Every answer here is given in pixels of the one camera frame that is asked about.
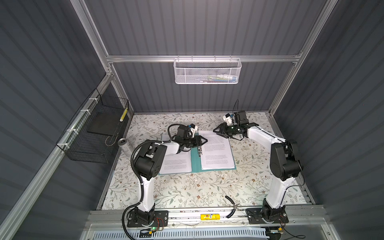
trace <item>corrugated gray wall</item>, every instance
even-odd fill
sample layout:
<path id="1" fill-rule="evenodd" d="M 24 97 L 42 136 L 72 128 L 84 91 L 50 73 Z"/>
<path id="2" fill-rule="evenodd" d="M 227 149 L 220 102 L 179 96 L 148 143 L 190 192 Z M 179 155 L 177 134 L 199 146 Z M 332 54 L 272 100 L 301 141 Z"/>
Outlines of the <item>corrugated gray wall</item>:
<path id="1" fill-rule="evenodd" d="M 86 0 L 109 55 L 293 55 L 324 2 Z M 230 111 L 237 96 L 241 109 L 268 110 L 291 64 L 243 63 L 225 86 L 177 85 L 168 63 L 115 66 L 135 112 L 172 112 Z"/>
<path id="2" fill-rule="evenodd" d="M 69 1 L 0 1 L 0 222 L 105 75 Z M 14 239 L 76 239 L 110 166 L 64 158 Z"/>
<path id="3" fill-rule="evenodd" d="M 238 84 L 176 84 L 172 63 L 114 63 L 139 112 L 268 110 L 292 63 L 243 63 Z"/>
<path id="4" fill-rule="evenodd" d="M 342 239 L 384 229 L 384 1 L 339 1 L 275 118 Z"/>

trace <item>floral tablecloth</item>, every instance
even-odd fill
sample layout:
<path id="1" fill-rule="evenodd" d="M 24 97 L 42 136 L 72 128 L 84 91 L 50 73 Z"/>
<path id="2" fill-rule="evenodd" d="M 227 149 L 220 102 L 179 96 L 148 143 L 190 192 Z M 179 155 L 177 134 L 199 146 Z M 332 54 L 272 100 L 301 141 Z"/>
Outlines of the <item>floral tablecloth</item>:
<path id="1" fill-rule="evenodd" d="M 222 113 L 210 114 L 149 114 L 134 115 L 127 133 L 131 146 L 146 139 L 161 139 L 172 123 L 196 124 L 200 130 L 213 130 L 223 122 Z M 273 132 L 265 113 L 247 113 L 250 122 Z M 177 126 L 171 132 L 176 133 Z M 255 141 L 230 139 L 236 170 L 222 170 L 187 174 L 159 175 L 155 180 L 156 208 L 229 206 L 225 195 L 241 206 L 261 205 L 272 183 L 269 170 L 270 154 Z M 130 160 L 121 154 L 103 209 L 124 209 L 138 201 L 138 179 Z M 299 187 L 288 190 L 287 204 L 305 204 Z"/>

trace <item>stack of paper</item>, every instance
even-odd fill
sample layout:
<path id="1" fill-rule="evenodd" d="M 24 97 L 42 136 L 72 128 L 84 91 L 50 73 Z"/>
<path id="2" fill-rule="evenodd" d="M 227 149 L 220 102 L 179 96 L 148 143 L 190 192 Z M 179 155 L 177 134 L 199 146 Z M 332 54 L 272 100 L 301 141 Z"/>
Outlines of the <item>stack of paper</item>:
<path id="1" fill-rule="evenodd" d="M 228 138 L 223 138 L 212 131 L 199 131 L 208 142 L 202 146 L 201 168 L 232 169 L 235 168 L 231 146 Z"/>
<path id="2" fill-rule="evenodd" d="M 169 140 L 169 136 L 167 134 L 163 134 L 161 140 L 167 141 Z M 174 174 L 186 172 L 192 172 L 191 151 L 166 155 L 159 173 Z"/>

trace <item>white mesh basket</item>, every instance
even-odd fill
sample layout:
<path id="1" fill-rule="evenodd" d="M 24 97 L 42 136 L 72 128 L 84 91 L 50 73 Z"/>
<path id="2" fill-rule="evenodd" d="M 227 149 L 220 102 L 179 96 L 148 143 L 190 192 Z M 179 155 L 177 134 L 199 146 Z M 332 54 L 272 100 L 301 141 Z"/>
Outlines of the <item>white mesh basket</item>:
<path id="1" fill-rule="evenodd" d="M 241 61 L 239 58 L 191 58 L 190 61 L 175 58 L 173 67 L 177 84 L 236 84 L 239 81 Z"/>

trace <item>black wire basket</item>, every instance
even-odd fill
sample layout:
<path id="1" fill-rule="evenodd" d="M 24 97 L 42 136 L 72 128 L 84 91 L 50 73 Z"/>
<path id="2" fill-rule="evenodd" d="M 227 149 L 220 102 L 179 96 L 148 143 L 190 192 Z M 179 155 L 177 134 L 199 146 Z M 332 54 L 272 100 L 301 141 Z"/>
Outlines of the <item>black wire basket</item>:
<path id="1" fill-rule="evenodd" d="M 119 150 L 118 140 L 123 138 L 128 124 L 128 100 L 98 95 L 71 129 L 66 142 L 57 146 L 74 161 L 109 163 L 113 162 Z"/>

